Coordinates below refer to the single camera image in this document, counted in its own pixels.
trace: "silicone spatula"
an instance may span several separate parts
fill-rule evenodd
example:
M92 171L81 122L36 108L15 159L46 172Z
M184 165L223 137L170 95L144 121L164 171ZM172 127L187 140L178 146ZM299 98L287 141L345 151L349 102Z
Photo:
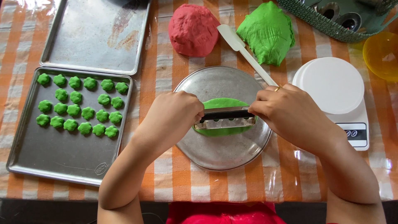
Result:
M264 81L270 86L279 86L264 69L257 63L257 61L251 56L251 54L246 50L245 43L240 39L240 37L235 33L234 30L228 25L217 26L222 37L231 46L234 51L239 51L244 58L252 65L252 67L257 71L257 73L264 79Z

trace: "metal baking tray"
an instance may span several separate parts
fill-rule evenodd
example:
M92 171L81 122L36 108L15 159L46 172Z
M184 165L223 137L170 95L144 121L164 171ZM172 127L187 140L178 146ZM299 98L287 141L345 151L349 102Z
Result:
M150 0L60 0L40 65L134 75L149 7Z
M50 82L45 86L37 82L37 77L42 73L46 73L51 77ZM63 74L67 79L66 83L61 87L53 83L53 77L58 74ZM72 89L68 85L69 78L73 76L80 77L82 81L80 88ZM83 87L83 79L86 77L92 77L97 80L97 86L94 90L88 90ZM103 79L112 79L115 84L116 82L125 82L129 86L129 90L125 94L120 94L115 89L106 92L100 85ZM6 165L7 170L9 172L99 186L108 167L118 155L132 87L133 81L130 76L126 75L37 68L11 147ZM95 118L95 114L94 117L87 121L81 117L81 110L77 116L72 117L67 113L57 114L54 112L54 107L45 113L50 118L54 116L61 116L65 120L72 118L77 121L78 125L82 122L90 122L92 126L100 123L106 127L114 125L119 130L118 135L113 138L109 138L104 134L96 136L91 132L82 135L77 128L69 132L63 128L55 129L49 124L45 127L39 126L36 123L36 117L42 112L37 106L42 100L49 100L53 106L60 102L55 98L55 90L58 88L63 88L68 93L68 100L66 102L62 101L66 105L74 104L70 101L69 96L73 90L77 90L82 94L82 101L78 103L80 108L83 109L89 106L95 112L100 109L104 109L109 113L119 111L123 118L118 125L112 124L109 119L99 122ZM108 94L111 98L121 97L124 101L123 106L116 110L110 103L106 106L100 105L97 98L102 93Z

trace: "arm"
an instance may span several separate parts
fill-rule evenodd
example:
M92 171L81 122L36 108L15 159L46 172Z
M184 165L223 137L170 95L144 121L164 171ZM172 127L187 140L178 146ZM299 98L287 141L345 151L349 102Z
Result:
M138 191L146 168L184 137L204 116L203 109L195 95L184 91L155 99L99 187L99 224L143 223Z
M377 179L312 98L286 84L257 94L249 112L261 117L278 135L319 157L328 184L327 222L385 223Z

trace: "orange checkered tablecloth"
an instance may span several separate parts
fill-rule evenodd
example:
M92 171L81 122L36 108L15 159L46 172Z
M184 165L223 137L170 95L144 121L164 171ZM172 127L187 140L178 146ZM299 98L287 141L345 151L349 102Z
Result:
M168 22L183 3L204 5L221 24L238 27L262 0L152 0L150 38L142 57L139 87L132 95L123 145L126 145L151 103L170 92L191 72L213 65L235 67L262 79L238 53L220 40L205 58L177 54L168 38ZM33 71L51 26L56 7L47 0L3 0L0 17L0 198L41 200L97 200L98 188L8 173L5 166L26 100ZM361 44L338 42L292 18L296 45L279 67L263 65L280 85L318 57L338 57L353 64L365 83L370 148L359 154L379 182L383 200L398 199L398 83L388 83L369 71ZM398 20L388 27L398 33ZM250 164L228 172L208 172L172 147L144 176L140 199L148 201L322 201L326 183L319 160L273 134L264 152Z

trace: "green flower-shaped cookie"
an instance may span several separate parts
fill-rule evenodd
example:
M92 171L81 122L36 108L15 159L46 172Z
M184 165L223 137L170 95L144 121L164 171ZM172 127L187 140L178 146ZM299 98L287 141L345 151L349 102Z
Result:
M78 102L82 101L82 94L78 91L73 91L70 93L70 100L77 104Z
M62 86L63 84L65 84L66 78L63 75L59 74L59 75L54 76L53 82L57 86Z
M82 109L82 117L86 120L94 116L94 110L91 107L86 107Z
M77 127L77 123L74 119L67 119L64 122L64 129L68 131L73 131Z
M111 101L111 98L107 94L101 94L98 97L98 103L102 105L107 105Z
M97 85L97 81L91 77L85 78L83 82L84 82L84 87L88 89L92 89Z
M39 108L39 110L41 111L41 112L46 112L46 111L49 111L49 110L51 110L51 102L50 101L48 101L48 100L43 100L43 101L41 101L40 103L39 103L39 106L38 106L38 108Z
M63 104L63 103L57 103L54 106L54 111L56 113L58 113L58 114L64 113L67 109L68 109L68 106L66 104Z
M96 136L100 136L104 132L105 132L105 126L103 124L97 124L93 127L93 133Z
M81 123L77 130L79 130L82 135L88 134L91 130L91 124L89 122Z
M118 97L118 96L114 97L114 98L112 98L111 105L114 108L119 108L119 107L121 107L123 105L123 100L120 97Z
M36 118L36 123L40 126L44 126L46 125L50 120L50 117L48 115L45 114L40 114L37 118Z
M79 77L74 76L74 77L70 78L70 79L69 79L69 85L70 85L72 88L78 88L78 87L80 87L80 79L79 79Z
M117 134L118 130L115 128L113 125L109 126L109 128L105 129L105 135L108 137L115 137Z
M49 81L50 81L50 77L46 73L39 75L39 77L37 78L37 82L42 85L47 84Z
M55 116L51 119L50 125L53 126L54 128L60 128L64 124L64 119L59 116Z
M114 124L119 123L122 120L122 115L119 111L112 112L109 115L109 120Z
M66 90L59 88L55 91L55 98L59 101L66 100L66 98L68 98L68 94L66 93Z
M103 90L111 90L115 86L111 79L104 79L101 82L101 86Z
M96 118L103 122L104 120L108 119L109 113L104 111L103 109L100 109L97 113L96 113Z
M115 89L117 89L119 93L125 93L129 89L129 87L126 83L117 83Z
M79 113L79 111L80 111L80 107L77 104L69 105L68 109L66 110L66 112L68 112L68 114L71 116L77 115Z

